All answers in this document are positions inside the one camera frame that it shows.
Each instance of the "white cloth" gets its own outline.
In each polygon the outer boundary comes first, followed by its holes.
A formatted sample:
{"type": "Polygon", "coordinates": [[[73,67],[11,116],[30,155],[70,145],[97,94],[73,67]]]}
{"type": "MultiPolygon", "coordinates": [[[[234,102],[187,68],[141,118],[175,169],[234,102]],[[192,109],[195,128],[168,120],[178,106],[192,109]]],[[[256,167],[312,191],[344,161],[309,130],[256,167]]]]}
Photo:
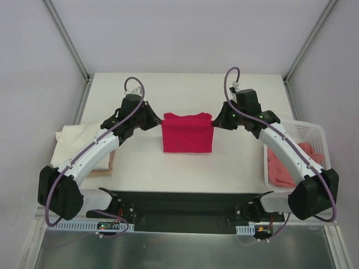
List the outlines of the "white cloth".
{"type": "MultiPolygon", "coordinates": [[[[85,146],[95,136],[100,129],[102,122],[93,124],[64,126],[61,132],[55,133],[57,140],[56,148],[52,156],[51,165],[58,167],[74,156],[83,146],[85,146]]],[[[110,155],[103,158],[93,170],[108,169],[110,155]]]]}

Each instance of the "folded cloth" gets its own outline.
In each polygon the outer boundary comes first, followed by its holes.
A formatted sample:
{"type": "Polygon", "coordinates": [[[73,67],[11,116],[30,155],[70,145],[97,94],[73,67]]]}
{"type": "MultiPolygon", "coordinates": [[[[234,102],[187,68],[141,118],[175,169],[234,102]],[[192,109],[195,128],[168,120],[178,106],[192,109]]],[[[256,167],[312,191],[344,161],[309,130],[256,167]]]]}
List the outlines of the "folded cloth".
{"type": "MultiPolygon", "coordinates": [[[[55,133],[57,140],[56,148],[51,159],[51,165],[58,167],[63,164],[75,153],[77,153],[85,144],[87,144],[97,131],[100,129],[102,122],[93,124],[82,124],[64,126],[61,132],[55,133]]],[[[94,170],[107,170],[110,164],[110,154],[103,158],[94,170]]]]}
{"type": "MultiPolygon", "coordinates": [[[[316,153],[309,143],[299,143],[298,145],[316,163],[320,164],[324,161],[324,155],[316,153]]],[[[296,187],[289,171],[270,148],[268,148],[268,179],[271,184],[277,187],[296,187]]]]}
{"type": "Polygon", "coordinates": [[[212,152],[212,115],[177,116],[165,113],[162,121],[163,151],[171,153],[212,152]]]}

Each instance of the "white laundry basket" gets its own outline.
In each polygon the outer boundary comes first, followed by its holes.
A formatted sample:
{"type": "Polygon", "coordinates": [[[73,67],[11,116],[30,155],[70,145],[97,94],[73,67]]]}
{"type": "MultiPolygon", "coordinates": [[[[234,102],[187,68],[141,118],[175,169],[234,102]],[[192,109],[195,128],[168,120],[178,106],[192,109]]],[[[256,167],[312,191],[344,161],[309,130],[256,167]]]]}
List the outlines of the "white laundry basket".
{"type": "MultiPolygon", "coordinates": [[[[282,120],[281,124],[285,127],[287,133],[296,143],[308,142],[316,153],[324,155],[324,161],[322,161],[320,165],[325,170],[331,168],[325,133],[320,126],[308,122],[300,122],[297,120],[282,120]]],[[[268,147],[266,145],[264,145],[264,183],[274,192],[291,192],[294,190],[294,188],[276,187],[269,181],[268,147]]]]}

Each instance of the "red fabric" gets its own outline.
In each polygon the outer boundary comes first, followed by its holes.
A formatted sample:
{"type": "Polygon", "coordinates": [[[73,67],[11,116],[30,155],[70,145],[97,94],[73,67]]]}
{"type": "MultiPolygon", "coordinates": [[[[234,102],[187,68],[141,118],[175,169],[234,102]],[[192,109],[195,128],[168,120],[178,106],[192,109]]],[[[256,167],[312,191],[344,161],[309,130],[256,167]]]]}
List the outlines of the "red fabric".
{"type": "Polygon", "coordinates": [[[165,113],[162,121],[163,151],[171,153],[210,153],[214,127],[208,113],[177,116],[165,113]]]}
{"type": "MultiPolygon", "coordinates": [[[[315,153],[309,143],[299,143],[298,145],[316,163],[320,164],[324,161],[324,155],[315,153]]],[[[296,186],[287,168],[270,148],[268,148],[268,179],[271,184],[277,187],[295,188],[296,186]]]]}

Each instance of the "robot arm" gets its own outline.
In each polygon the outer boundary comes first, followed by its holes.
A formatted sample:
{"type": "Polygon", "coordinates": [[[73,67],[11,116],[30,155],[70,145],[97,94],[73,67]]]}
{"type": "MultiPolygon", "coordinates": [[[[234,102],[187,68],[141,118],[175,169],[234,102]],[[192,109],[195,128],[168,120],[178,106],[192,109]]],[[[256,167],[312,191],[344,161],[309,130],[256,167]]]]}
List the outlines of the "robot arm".
{"type": "Polygon", "coordinates": [[[273,150],[288,169],[296,184],[292,193],[269,192],[258,196],[246,210],[242,211],[243,216],[251,221],[258,222],[264,212],[292,212],[299,219],[304,220],[330,208],[332,203],[328,194],[312,168],[321,172],[320,174],[328,185],[334,201],[337,198],[338,174],[333,169],[324,170],[321,165],[311,160],[290,138],[280,123],[280,119],[272,111],[262,112],[254,90],[237,91],[235,87],[231,87],[230,91],[237,100],[237,103],[231,100],[232,106],[249,115],[250,118],[236,113],[228,102],[224,102],[220,114],[213,122],[213,126],[228,130],[244,126],[247,131],[273,150]],[[255,121],[254,118],[264,121],[269,126],[255,121]],[[274,129],[279,130],[285,137],[278,135],[274,129]],[[294,148],[290,146],[288,141],[294,145],[294,148]],[[298,152],[304,156],[305,161],[299,157],[298,152]]]}
{"type": "Polygon", "coordinates": [[[127,94],[122,105],[100,126],[93,141],[85,145],[77,154],[56,168],[46,166],[40,172],[38,202],[45,206],[54,181],[63,173],[53,192],[49,209],[65,220],[71,220],[80,211],[106,210],[115,202],[113,195],[106,189],[80,190],[80,185],[93,167],[111,151],[119,147],[136,128],[143,131],[161,124],[147,101],[127,121],[114,128],[127,117],[141,102],[141,89],[127,94]]]}

